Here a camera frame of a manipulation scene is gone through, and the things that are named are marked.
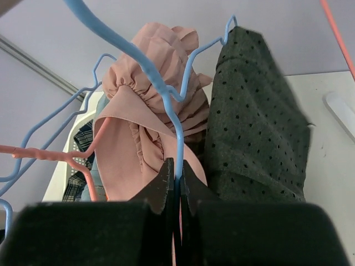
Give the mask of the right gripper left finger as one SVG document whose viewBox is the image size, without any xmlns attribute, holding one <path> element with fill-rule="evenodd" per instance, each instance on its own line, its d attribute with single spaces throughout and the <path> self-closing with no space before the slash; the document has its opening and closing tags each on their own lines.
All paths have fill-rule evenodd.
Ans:
<svg viewBox="0 0 355 266">
<path fill-rule="evenodd" d="M 167 158 L 153 180 L 129 201 L 143 201 L 150 206 L 153 213 L 161 214 L 165 209 L 169 191 L 174 191 L 173 158 Z"/>
</svg>

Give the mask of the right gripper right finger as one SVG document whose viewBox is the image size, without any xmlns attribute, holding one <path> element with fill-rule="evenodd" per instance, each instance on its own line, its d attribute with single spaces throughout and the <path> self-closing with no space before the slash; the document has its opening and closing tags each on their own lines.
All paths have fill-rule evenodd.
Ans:
<svg viewBox="0 0 355 266">
<path fill-rule="evenodd" d="M 218 201 L 220 198 L 205 185 L 192 170 L 188 162 L 183 162 L 180 179 L 181 214 L 194 216 L 201 201 Z"/>
</svg>

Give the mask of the pink pleated skirt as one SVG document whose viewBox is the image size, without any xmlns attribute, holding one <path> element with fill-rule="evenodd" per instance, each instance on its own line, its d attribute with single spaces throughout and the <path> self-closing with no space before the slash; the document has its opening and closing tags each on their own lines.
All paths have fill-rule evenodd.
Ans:
<svg viewBox="0 0 355 266">
<path fill-rule="evenodd" d="M 132 42 L 154 63 L 167 85 L 181 89 L 188 57 L 199 46 L 196 30 L 148 23 Z M 172 103 L 184 133 L 184 158 L 202 182 L 206 177 L 199 156 L 209 115 L 203 88 L 211 81 L 192 72 L 185 100 Z M 127 201 L 156 177 L 165 159 L 176 157 L 175 128 L 155 86 L 130 56 L 122 54 L 110 66 L 102 87 L 108 103 L 94 123 L 99 140 L 95 158 L 107 199 Z"/>
</svg>

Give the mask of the dark grey dotted skirt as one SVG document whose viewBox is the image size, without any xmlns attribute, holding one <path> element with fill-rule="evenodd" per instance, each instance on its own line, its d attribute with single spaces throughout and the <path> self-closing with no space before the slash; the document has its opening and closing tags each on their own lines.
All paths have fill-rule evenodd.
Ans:
<svg viewBox="0 0 355 266">
<path fill-rule="evenodd" d="M 212 86 L 207 184 L 223 200 L 303 202 L 310 123 L 263 36 L 230 30 Z"/>
</svg>

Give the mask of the navy plaid skirt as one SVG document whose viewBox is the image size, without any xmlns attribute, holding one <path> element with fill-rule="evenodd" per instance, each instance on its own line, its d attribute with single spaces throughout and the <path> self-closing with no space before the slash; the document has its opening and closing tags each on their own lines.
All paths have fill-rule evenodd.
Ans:
<svg viewBox="0 0 355 266">
<path fill-rule="evenodd" d="M 85 152 L 93 142 L 93 120 L 89 120 L 85 124 L 74 130 L 73 136 L 69 138 L 71 147 L 69 151 Z M 95 154 L 92 153 L 88 158 L 75 158 L 74 161 L 87 169 L 92 169 Z M 82 192 L 87 181 L 84 174 L 69 166 L 69 177 L 63 193 L 63 202 L 78 202 L 81 199 Z"/>
</svg>

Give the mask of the pink wire hanger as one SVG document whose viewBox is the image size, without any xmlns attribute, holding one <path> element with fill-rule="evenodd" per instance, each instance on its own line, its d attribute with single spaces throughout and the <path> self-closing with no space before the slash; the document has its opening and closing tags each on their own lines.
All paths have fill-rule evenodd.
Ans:
<svg viewBox="0 0 355 266">
<path fill-rule="evenodd" d="M 77 164 L 74 158 L 88 158 L 96 149 L 99 141 L 103 138 L 106 129 L 111 122 L 110 117 L 106 117 L 103 120 L 102 126 L 95 135 L 92 144 L 86 150 L 86 152 L 58 152 L 58 151 L 48 151 L 37 148 L 21 148 L 14 146 L 1 145 L 2 154 L 11 154 L 13 158 L 36 158 L 38 160 L 47 161 L 63 161 L 70 165 L 72 168 L 76 168 L 84 174 L 89 188 L 89 193 L 92 201 L 98 201 L 97 193 L 94 187 L 94 182 L 90 171 L 85 167 Z"/>
<path fill-rule="evenodd" d="M 320 0 L 319 1 L 322 8 L 323 8 L 323 11 L 324 11 L 324 14 L 328 20 L 328 23 L 329 23 L 329 26 L 331 27 L 331 30 L 334 34 L 334 37 L 338 43 L 338 46 L 342 52 L 342 55 L 346 61 L 346 64 L 349 68 L 349 71 L 350 71 L 350 74 L 352 76 L 353 79 L 355 79 L 355 76 L 354 76 L 354 65 L 353 65 L 353 62 L 352 62 L 352 59 L 351 59 L 351 56 L 346 48 L 346 45 L 343 41 L 343 38 L 341 36 L 341 33 L 337 27 L 337 24 L 336 24 L 336 21 L 332 15 L 332 12 L 331 12 L 331 9 L 328 5 L 328 2 L 326 0 Z"/>
</svg>

